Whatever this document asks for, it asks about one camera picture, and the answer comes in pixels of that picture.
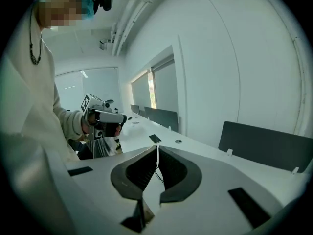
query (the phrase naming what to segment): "black tape strip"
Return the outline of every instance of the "black tape strip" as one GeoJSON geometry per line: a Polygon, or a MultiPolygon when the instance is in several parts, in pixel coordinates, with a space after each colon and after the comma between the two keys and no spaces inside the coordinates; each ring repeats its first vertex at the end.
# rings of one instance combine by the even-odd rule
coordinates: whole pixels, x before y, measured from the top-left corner
{"type": "Polygon", "coordinates": [[[242,188],[229,190],[240,210],[244,213],[253,228],[257,228],[270,219],[270,216],[242,188]]]}
{"type": "Polygon", "coordinates": [[[72,176],[83,174],[83,173],[86,173],[86,172],[89,172],[92,170],[93,169],[91,169],[90,167],[83,167],[83,168],[79,168],[79,169],[69,170],[68,173],[72,177],[72,176]]]}

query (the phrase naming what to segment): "ceiling pipe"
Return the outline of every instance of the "ceiling pipe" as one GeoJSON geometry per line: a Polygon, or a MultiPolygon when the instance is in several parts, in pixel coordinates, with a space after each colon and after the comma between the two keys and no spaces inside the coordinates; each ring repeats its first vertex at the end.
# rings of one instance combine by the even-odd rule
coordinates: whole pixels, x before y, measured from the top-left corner
{"type": "Polygon", "coordinates": [[[117,56],[120,54],[121,50],[122,50],[122,47],[123,47],[123,44],[125,43],[133,25],[136,23],[137,19],[139,18],[139,16],[141,15],[141,13],[145,10],[145,8],[149,5],[149,3],[146,3],[146,2],[141,2],[137,7],[136,9],[134,10],[133,14],[131,15],[126,27],[125,27],[125,30],[124,30],[124,34],[123,34],[123,37],[119,43],[119,46],[118,46],[118,50],[117,50],[117,56]]]}
{"type": "Polygon", "coordinates": [[[137,2],[136,0],[129,0],[126,5],[122,18],[117,26],[117,32],[116,32],[115,41],[114,41],[113,49],[112,49],[112,56],[115,56],[116,54],[116,50],[117,50],[117,47],[119,46],[120,39],[125,30],[126,23],[129,17],[131,16],[133,6],[135,5],[136,2],[137,2]]]}

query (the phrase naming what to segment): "ceiling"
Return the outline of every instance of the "ceiling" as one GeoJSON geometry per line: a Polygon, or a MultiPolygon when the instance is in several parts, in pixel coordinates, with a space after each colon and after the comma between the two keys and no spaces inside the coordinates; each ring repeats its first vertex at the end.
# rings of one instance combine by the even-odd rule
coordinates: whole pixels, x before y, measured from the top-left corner
{"type": "Polygon", "coordinates": [[[127,2],[128,0],[113,0],[110,11],[99,8],[93,19],[76,21],[75,25],[58,27],[56,30],[44,30],[43,38],[47,39],[74,30],[111,29],[113,23],[121,17],[127,2]]]}

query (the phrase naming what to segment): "white sleeve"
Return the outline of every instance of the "white sleeve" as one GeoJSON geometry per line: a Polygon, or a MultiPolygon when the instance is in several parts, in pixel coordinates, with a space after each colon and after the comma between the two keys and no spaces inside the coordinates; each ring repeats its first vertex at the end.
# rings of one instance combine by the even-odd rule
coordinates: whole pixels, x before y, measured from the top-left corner
{"type": "Polygon", "coordinates": [[[54,85],[53,112],[58,117],[66,140],[77,140],[83,135],[82,117],[80,111],[69,112],[63,109],[60,104],[60,97],[57,87],[54,85]]]}

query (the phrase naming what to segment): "white desk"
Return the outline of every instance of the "white desk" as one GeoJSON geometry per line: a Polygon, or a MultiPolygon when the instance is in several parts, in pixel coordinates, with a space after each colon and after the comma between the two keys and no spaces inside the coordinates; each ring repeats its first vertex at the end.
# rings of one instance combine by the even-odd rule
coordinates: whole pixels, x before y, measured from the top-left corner
{"type": "MultiPolygon", "coordinates": [[[[125,115],[127,115],[128,118],[130,116],[133,118],[125,123],[119,137],[123,152],[153,146],[154,143],[149,136],[156,134],[162,140],[158,145],[185,150],[232,165],[266,188],[283,206],[298,197],[303,192],[306,182],[310,179],[309,174],[296,173],[295,175],[292,175],[290,171],[259,164],[233,155],[228,156],[225,152],[220,151],[219,149],[170,131],[137,114],[125,113],[125,115]],[[176,140],[182,140],[182,143],[177,144],[175,143],[176,140]]],[[[164,188],[162,189],[162,183],[157,181],[155,176],[152,180],[160,185],[158,194],[164,191],[164,188]]]]}

